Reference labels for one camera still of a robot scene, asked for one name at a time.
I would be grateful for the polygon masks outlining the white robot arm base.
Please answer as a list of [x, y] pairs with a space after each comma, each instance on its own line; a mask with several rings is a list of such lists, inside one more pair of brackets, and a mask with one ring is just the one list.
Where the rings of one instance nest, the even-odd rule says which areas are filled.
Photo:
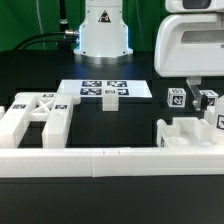
[[131, 60], [128, 26], [122, 17], [123, 0], [85, 0], [85, 19], [79, 26], [77, 61], [118, 64]]

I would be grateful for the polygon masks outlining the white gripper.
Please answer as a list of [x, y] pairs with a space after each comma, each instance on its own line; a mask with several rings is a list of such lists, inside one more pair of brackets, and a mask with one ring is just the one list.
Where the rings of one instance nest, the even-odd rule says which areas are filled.
[[154, 67], [162, 77], [188, 77], [192, 105], [202, 109], [200, 77], [224, 76], [224, 0], [165, 0]]

